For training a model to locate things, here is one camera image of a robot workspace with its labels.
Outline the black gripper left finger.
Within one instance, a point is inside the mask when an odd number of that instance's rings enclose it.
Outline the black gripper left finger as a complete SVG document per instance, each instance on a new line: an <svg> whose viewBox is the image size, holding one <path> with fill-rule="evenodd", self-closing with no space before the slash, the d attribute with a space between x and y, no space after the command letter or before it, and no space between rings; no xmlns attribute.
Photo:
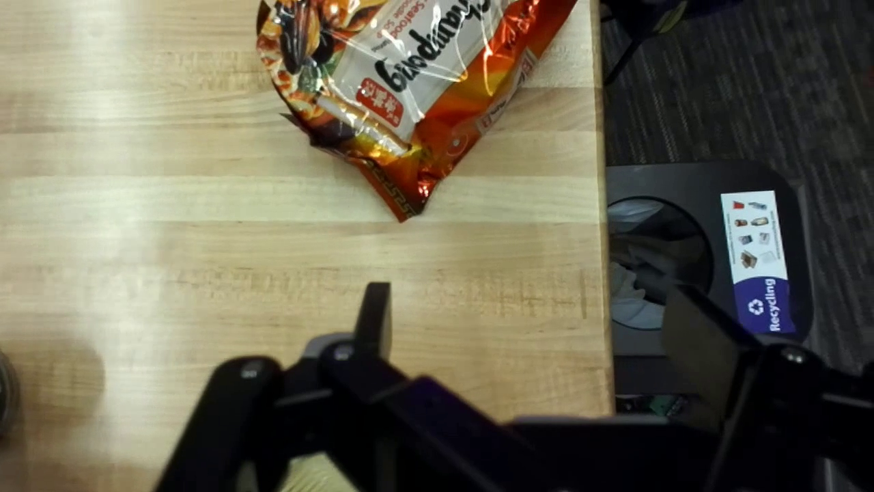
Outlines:
<svg viewBox="0 0 874 492"><path fill-rule="evenodd" d="M368 281L346 335L317 337L291 366L218 363L156 492L276 492L325 453L364 492L504 492L503 429L432 378L385 355L391 285Z"/></svg>

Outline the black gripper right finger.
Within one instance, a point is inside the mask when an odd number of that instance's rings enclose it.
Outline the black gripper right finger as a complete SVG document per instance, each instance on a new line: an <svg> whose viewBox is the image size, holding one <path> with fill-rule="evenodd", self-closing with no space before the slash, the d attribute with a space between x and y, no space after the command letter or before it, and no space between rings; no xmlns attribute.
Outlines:
<svg viewBox="0 0 874 492"><path fill-rule="evenodd" d="M874 492L874 376L844 371L788 343L761 343L694 287L668 295L664 347L712 440L704 492L816 492L832 463Z"/></svg>

